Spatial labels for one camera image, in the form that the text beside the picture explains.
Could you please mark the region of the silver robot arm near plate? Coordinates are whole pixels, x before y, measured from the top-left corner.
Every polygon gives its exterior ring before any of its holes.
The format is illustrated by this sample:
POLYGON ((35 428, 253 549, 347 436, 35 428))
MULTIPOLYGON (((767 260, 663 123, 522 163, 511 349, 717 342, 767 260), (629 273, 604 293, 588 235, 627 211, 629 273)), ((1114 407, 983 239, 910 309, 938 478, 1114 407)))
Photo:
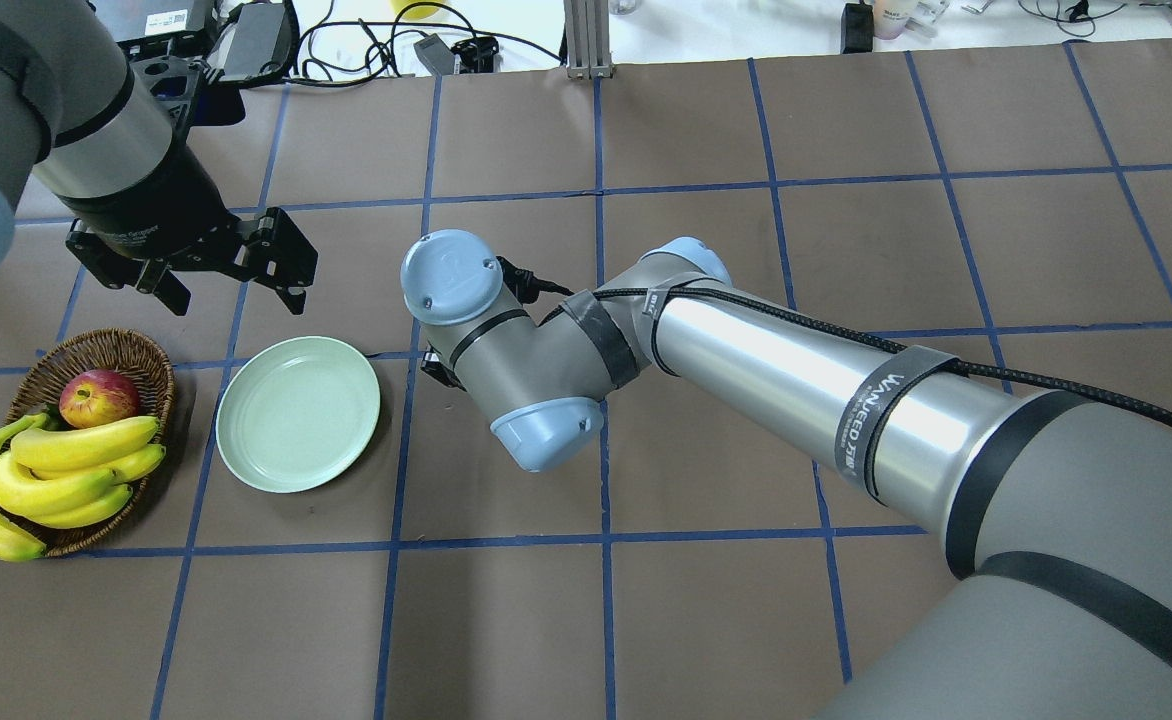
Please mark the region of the silver robot arm near plate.
POLYGON ((237 217, 188 145, 190 127, 236 123, 238 91, 285 72, 224 82, 203 55, 129 53, 89 1, 0 1, 0 264, 34 177, 79 220, 66 245, 103 287, 184 315, 180 274, 217 273, 302 314, 316 249, 280 208, 237 217))

